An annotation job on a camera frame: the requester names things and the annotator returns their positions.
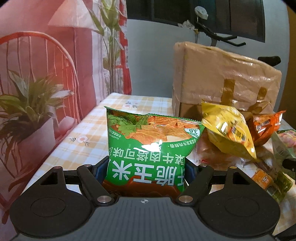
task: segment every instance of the metal screw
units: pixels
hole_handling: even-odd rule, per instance
[[[110,196],[103,195],[103,196],[99,196],[97,198],[97,200],[100,203],[108,203],[108,202],[111,202],[112,201],[112,198]]]
[[[189,203],[189,202],[193,201],[193,197],[187,196],[187,195],[181,196],[181,197],[179,197],[179,201],[183,202],[183,203]]]

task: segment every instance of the white wall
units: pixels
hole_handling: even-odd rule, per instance
[[[195,41],[193,31],[150,21],[127,21],[132,94],[172,97],[173,47]]]
[[[263,0],[265,13],[266,42],[238,37],[236,43],[247,45],[234,47],[217,42],[217,47],[258,58],[280,56],[276,66],[282,72],[282,82],[275,110],[278,109],[287,75],[289,61],[289,19],[286,5],[281,0]],[[173,46],[176,42],[195,41],[193,31],[172,25],[141,20],[128,20],[128,64],[134,95],[172,96]],[[204,33],[198,43],[210,45],[211,39]]]

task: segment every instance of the wall mural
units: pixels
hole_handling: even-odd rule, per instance
[[[126,20],[125,0],[0,9],[0,240],[16,234],[9,208],[48,155],[110,93],[131,94]]]

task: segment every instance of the checkered tablecloth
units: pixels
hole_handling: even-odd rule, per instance
[[[170,98],[112,93],[95,107],[52,152],[32,177],[25,190],[53,166],[62,166],[64,170],[75,170],[83,164],[94,165],[108,155],[107,120],[104,106],[136,114],[155,113],[172,116],[171,102],[172,99]],[[290,126],[286,122],[282,123],[281,129],[289,128]],[[246,165],[243,168],[247,174],[252,172],[253,169],[252,165]],[[80,192],[77,185],[68,185],[67,187]],[[287,193],[280,207],[281,217],[274,234],[280,233],[296,223],[295,184]]]

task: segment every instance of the snack package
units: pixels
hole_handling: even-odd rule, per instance
[[[295,180],[295,172],[283,167],[283,160],[296,161],[296,131],[283,130],[272,134],[274,155],[282,171]]]
[[[269,186],[266,191],[280,203],[292,186],[292,181],[282,171],[279,171],[273,185]]]
[[[254,115],[247,120],[254,146],[264,145],[269,140],[272,133],[280,128],[283,113],[285,113],[285,111],[270,115]]]
[[[266,173],[273,179],[273,183],[264,189],[280,203],[290,188],[293,186],[292,181],[282,172],[278,161],[272,153],[271,140],[264,146],[256,147],[257,162],[256,167]]]
[[[255,181],[260,187],[266,190],[270,185],[273,184],[273,179],[265,171],[258,169],[254,176],[252,176],[253,181]]]
[[[104,188],[120,196],[176,198],[184,190],[185,157],[204,130],[201,122],[106,108],[110,161]]]
[[[191,152],[194,163],[207,164],[219,171],[227,171],[230,166],[240,166],[244,160],[241,157],[221,152],[210,140],[207,129],[201,134],[198,145]]]
[[[220,151],[234,156],[256,159],[252,136],[243,115],[234,107],[202,103],[202,123],[209,140]]]

